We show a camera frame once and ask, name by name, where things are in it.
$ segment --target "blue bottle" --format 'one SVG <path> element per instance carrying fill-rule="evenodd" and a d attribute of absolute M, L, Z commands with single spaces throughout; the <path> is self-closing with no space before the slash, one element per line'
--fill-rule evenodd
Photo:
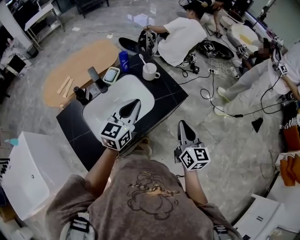
<path fill-rule="evenodd" d="M 119 53 L 119 59 L 121 64 L 122 72 L 126 73 L 129 71 L 129 57 L 127 51 L 122 51 Z"/>

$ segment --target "soap dish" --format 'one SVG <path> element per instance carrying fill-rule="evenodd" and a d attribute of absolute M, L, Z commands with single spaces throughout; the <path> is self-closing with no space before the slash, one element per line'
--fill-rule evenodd
<path fill-rule="evenodd" d="M 109 67 L 105 73 L 103 81 L 110 85 L 114 84 L 117 81 L 120 72 L 120 69 L 116 67 Z"/>

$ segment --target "wooden stick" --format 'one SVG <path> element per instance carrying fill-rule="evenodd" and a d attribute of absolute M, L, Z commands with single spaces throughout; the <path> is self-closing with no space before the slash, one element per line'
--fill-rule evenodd
<path fill-rule="evenodd" d="M 74 79 L 70 78 L 69 82 L 67 83 L 66 91 L 65 91 L 64 96 L 63 96 L 64 98 L 67 97 L 73 81 L 74 81 Z"/>
<path fill-rule="evenodd" d="M 63 82 L 63 84 L 60 86 L 60 88 L 57 90 L 57 93 L 60 94 L 62 92 L 62 90 L 64 89 L 64 87 L 66 86 L 66 84 L 69 82 L 70 80 L 70 76 L 68 76 L 65 81 Z"/>

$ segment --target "white mug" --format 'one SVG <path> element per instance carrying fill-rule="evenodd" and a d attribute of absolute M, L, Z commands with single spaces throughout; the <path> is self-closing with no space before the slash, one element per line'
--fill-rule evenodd
<path fill-rule="evenodd" d="M 142 77 L 147 81 L 152 81 L 155 78 L 160 77 L 160 73 L 156 70 L 158 68 L 155 66 L 154 63 L 146 63 L 146 65 L 142 68 Z"/>

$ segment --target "white sink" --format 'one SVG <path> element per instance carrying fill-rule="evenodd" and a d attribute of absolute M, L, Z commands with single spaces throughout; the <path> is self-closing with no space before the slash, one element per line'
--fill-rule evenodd
<path fill-rule="evenodd" d="M 154 106 L 152 93 L 134 75 L 125 75 L 104 94 L 99 94 L 83 109 L 83 118 L 100 141 L 100 127 L 106 121 L 115 107 L 131 99 L 139 99 L 142 103 L 138 119 L 145 116 Z"/>

